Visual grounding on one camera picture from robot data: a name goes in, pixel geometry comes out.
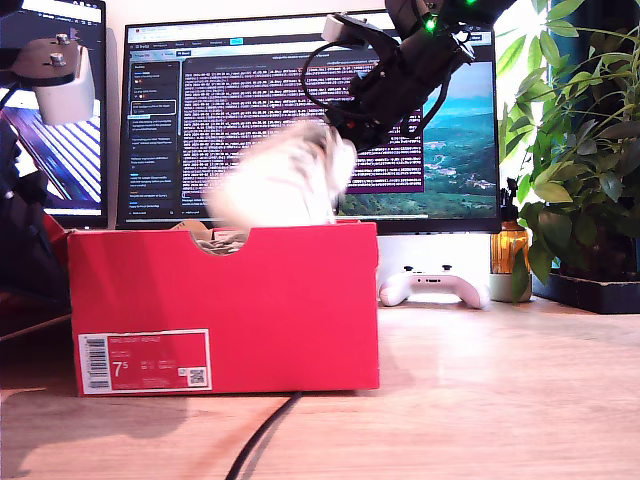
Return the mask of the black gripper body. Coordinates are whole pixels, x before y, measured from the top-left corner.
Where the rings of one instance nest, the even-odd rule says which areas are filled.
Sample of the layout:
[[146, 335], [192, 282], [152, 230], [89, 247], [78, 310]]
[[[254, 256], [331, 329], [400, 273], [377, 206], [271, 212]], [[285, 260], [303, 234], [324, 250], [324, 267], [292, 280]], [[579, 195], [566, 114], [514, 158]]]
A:
[[[416, 32], [393, 49], [388, 57], [363, 77], [354, 77], [350, 101], [332, 102], [325, 112], [329, 125], [358, 150], [371, 150], [390, 140], [390, 131], [414, 138], [440, 108], [453, 73], [473, 61], [473, 48], [451, 33]], [[415, 129], [408, 118], [420, 110], [429, 95], [440, 96], [431, 113]]]

